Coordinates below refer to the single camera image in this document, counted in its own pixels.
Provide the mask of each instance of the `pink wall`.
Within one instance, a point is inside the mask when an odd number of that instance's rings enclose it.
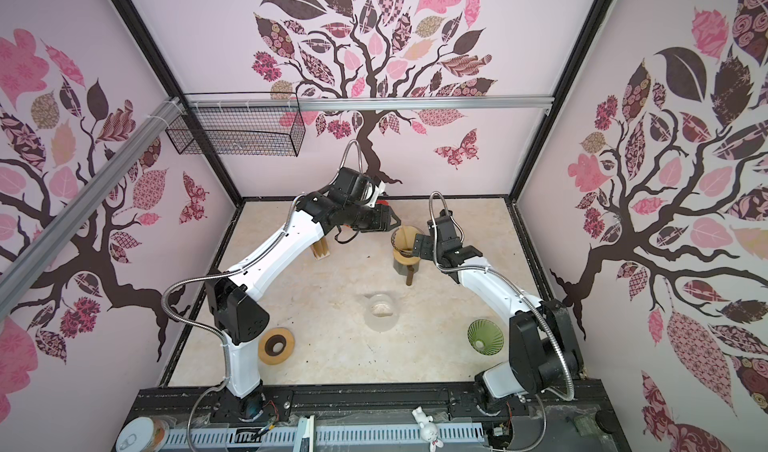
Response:
[[[108,0],[0,0],[0,16],[5,269],[165,94]],[[4,450],[112,445],[180,332],[160,291],[206,272],[233,210],[201,156],[165,134],[147,150],[0,324]]]
[[[410,96],[418,88],[425,96],[550,94],[593,0],[310,0],[316,5],[296,7],[290,0],[133,1],[186,92],[297,87],[306,99]],[[329,4],[336,2],[344,5],[334,10]],[[382,18],[380,33],[369,26],[351,33],[371,11]],[[274,44],[270,20],[287,45],[265,44],[264,35]],[[385,180],[389,194],[508,193],[541,120],[537,109],[454,110],[442,118],[400,110],[364,113],[355,127],[355,113],[321,116],[328,125],[340,121],[335,133],[307,114],[299,157],[222,159],[245,196],[291,196],[322,186],[347,141],[357,138],[368,173]],[[397,130],[379,129],[382,118]]]
[[[768,0],[618,0],[521,200],[633,450],[765,450]]]

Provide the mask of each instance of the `black wire mesh basket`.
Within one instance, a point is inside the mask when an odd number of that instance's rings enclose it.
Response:
[[[277,95],[276,104],[267,106],[190,101],[187,113],[172,121],[166,133],[179,154],[296,157],[306,128],[298,100],[288,104],[288,99],[298,98],[294,92]]]

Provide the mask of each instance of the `white bunny figurine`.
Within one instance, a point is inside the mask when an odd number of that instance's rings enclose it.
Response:
[[[435,452],[437,447],[442,447],[442,440],[437,438],[438,428],[432,423],[432,416],[424,413],[422,408],[416,408],[411,411],[413,418],[418,422],[418,426],[422,429],[422,440],[429,442],[429,452]]]

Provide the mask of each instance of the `beige leaf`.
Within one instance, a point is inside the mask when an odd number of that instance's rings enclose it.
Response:
[[[598,153],[603,149],[603,146],[605,146],[605,136],[602,132],[592,132],[586,139],[584,139],[581,146],[587,153]]]
[[[51,140],[51,148],[56,167],[69,162],[74,157],[75,141],[69,120],[56,127],[56,133]]]
[[[431,39],[420,40],[419,42],[411,45],[406,51],[405,55],[402,56],[402,58],[408,60],[421,59],[429,52],[429,49],[432,47],[432,42],[435,41]]]
[[[420,37],[429,37],[430,35],[437,32],[437,28],[440,27],[440,24],[442,24],[445,19],[445,17],[440,17],[437,15],[422,19],[422,21],[419,22],[416,26],[416,34]]]
[[[744,250],[768,259],[768,230],[762,228],[731,228]]]

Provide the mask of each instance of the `pink butterfly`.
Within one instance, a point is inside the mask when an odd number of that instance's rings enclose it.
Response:
[[[187,189],[187,195],[190,200],[187,205],[181,209],[181,215],[179,216],[179,224],[183,224],[192,220],[200,220],[205,217],[205,208],[201,205],[205,201],[205,197],[210,192],[206,192],[202,186],[196,186],[194,180],[184,172],[184,188]]]
[[[474,145],[478,140],[477,129],[470,130],[467,135],[462,139],[462,144],[458,147],[438,147],[435,149],[435,153],[440,157],[448,159],[448,163],[458,170],[458,164],[464,161],[463,157],[467,159],[474,159],[478,157],[478,148]]]

